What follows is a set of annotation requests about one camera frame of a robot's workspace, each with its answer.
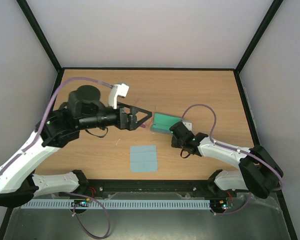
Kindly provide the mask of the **grey-green glasses case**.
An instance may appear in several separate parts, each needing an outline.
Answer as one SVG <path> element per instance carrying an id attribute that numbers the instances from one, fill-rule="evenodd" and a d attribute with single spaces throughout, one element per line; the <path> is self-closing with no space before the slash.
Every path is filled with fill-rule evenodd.
<path id="1" fill-rule="evenodd" d="M 155 112 L 150 130 L 155 133 L 171 135 L 170 127 L 180 122 L 181 117 Z"/>

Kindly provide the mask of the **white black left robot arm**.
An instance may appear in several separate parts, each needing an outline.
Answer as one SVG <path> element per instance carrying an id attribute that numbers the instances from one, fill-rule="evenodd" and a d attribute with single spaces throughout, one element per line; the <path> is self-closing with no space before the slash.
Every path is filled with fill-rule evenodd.
<path id="1" fill-rule="evenodd" d="M 34 197 L 67 192 L 84 194 L 89 182 L 81 170 L 59 175 L 38 175 L 34 170 L 49 156 L 79 138 L 81 131 L 99 128 L 133 131 L 152 117 L 152 112 L 124 103 L 129 86 L 115 84 L 104 105 L 98 88 L 82 85 L 70 92 L 59 109 L 47 111 L 25 144 L 0 166 L 0 207 L 15 208 Z"/>

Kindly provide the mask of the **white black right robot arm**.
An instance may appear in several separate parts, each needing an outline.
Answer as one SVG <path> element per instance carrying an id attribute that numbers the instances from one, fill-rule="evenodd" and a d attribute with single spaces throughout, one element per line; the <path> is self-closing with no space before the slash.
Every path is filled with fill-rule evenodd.
<path id="1" fill-rule="evenodd" d="M 193 134 L 181 121 L 170 127 L 171 146 L 181 149 L 185 156 L 197 155 L 217 159 L 236 168 L 221 170 L 208 183 L 208 191 L 219 196 L 225 190 L 248 190 L 256 197 L 266 199 L 282 186 L 284 173 L 267 150 L 255 145 L 239 147 L 213 139 L 205 133 Z"/>

